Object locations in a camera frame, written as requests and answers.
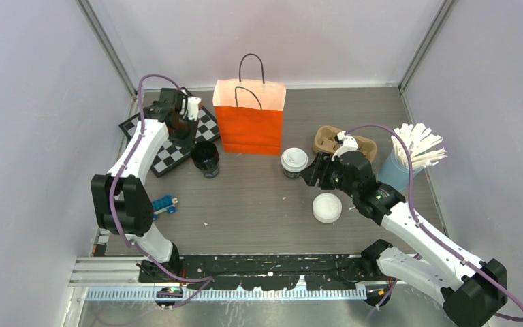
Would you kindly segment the dark translucent coffee cup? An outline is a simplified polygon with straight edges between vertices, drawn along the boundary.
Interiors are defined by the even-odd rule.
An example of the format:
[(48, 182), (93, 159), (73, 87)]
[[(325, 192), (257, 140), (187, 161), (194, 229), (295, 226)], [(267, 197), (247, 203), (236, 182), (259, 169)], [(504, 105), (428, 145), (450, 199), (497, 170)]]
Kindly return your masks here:
[(285, 175), (287, 178), (295, 179), (295, 178), (299, 178), (299, 177), (300, 177), (301, 172), (302, 172), (303, 170), (304, 170), (304, 169), (296, 170), (296, 171), (292, 171), (292, 170), (288, 170), (288, 169), (286, 169), (286, 168), (283, 168), (283, 173), (284, 173), (284, 175)]

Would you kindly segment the white plastic cup lid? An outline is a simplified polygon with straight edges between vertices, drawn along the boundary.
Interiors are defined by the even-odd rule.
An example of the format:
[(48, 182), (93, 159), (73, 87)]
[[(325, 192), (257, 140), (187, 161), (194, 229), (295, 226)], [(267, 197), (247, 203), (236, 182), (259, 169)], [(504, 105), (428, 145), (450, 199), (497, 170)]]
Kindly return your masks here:
[(288, 172), (301, 172), (308, 165), (308, 155), (300, 148), (285, 149), (281, 155), (281, 165)]

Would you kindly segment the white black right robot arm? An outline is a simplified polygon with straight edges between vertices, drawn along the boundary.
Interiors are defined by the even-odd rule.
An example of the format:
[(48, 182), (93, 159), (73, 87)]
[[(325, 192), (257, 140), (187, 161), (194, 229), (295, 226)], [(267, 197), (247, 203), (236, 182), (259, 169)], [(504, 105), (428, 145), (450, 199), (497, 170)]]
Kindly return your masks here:
[(383, 275), (400, 279), (442, 305), (457, 326), (483, 326), (508, 301), (507, 269), (496, 259), (488, 262), (459, 247), (411, 211), (405, 197), (378, 181), (371, 164), (359, 151), (340, 157), (320, 152), (301, 171), (308, 186), (342, 191), (359, 213), (405, 241), (422, 260), (410, 258), (384, 240), (361, 253), (362, 272), (369, 279)]

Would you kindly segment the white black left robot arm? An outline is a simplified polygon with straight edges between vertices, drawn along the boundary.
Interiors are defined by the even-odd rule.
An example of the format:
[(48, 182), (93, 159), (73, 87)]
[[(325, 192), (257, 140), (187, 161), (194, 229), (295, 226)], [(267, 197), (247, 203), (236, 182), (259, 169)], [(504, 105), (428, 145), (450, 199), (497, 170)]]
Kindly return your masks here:
[(118, 161), (91, 180), (97, 224), (135, 247), (166, 282), (180, 277), (177, 246), (153, 222), (154, 208), (145, 180), (165, 142), (193, 146), (202, 99), (180, 89), (162, 89), (159, 100), (140, 109), (135, 133)]

